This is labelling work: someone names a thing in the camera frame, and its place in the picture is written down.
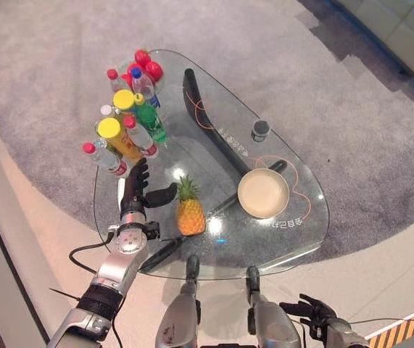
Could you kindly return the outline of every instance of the green bottle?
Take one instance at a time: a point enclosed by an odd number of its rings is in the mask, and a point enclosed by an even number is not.
[[[149,132],[156,143],[165,143],[166,130],[163,128],[162,121],[160,121],[156,109],[144,101],[142,94],[137,93],[135,100],[137,104],[136,116],[138,122],[147,129],[147,132]]]

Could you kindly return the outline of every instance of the white floor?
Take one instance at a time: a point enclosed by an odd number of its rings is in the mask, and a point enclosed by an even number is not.
[[[91,277],[72,265],[67,254],[74,247],[97,242],[98,238],[31,185],[1,139],[0,231],[39,316],[52,335],[73,303],[48,288],[82,294]],[[82,260],[95,267],[104,256],[103,250],[93,251],[83,253]],[[180,281],[137,276],[116,324],[124,347],[153,347],[163,312],[180,285]],[[414,312],[414,225],[361,252],[265,277],[262,292],[276,302],[293,302],[298,300],[299,293],[309,294],[329,303],[348,321],[405,317]],[[202,301],[199,345],[256,343],[247,333],[244,281],[201,282],[198,297]],[[367,335],[387,323],[360,324],[354,329]],[[25,340],[23,347],[34,347]],[[112,334],[104,346],[117,347]],[[319,346],[312,342],[310,347]]]

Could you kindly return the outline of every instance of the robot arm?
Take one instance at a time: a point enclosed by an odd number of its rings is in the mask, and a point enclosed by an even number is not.
[[[121,225],[110,243],[111,253],[102,263],[85,294],[63,320],[47,344],[55,347],[101,347],[118,308],[128,293],[142,262],[147,258],[147,239],[160,236],[157,223],[146,223],[145,207],[160,207],[176,195],[176,184],[149,192],[146,159],[131,169],[121,201]]]
[[[281,308],[290,315],[308,317],[300,322],[310,327],[312,339],[322,341],[325,348],[369,348],[369,343],[355,333],[347,321],[338,318],[336,312],[319,299],[300,294],[297,304],[281,302]]]

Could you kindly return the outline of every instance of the hazard stripe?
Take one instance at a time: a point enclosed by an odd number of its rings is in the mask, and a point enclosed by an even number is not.
[[[366,339],[370,348],[392,348],[412,336],[414,336],[414,313],[367,336]]]
[[[389,330],[389,338],[387,339],[386,347],[392,347],[394,345],[395,337],[397,337],[397,329],[398,326],[394,326]]]

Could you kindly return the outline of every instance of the white bottle cap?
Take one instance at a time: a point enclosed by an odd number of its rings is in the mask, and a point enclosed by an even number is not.
[[[100,113],[104,117],[109,117],[113,112],[113,108],[111,105],[105,104],[103,107],[100,108]]]

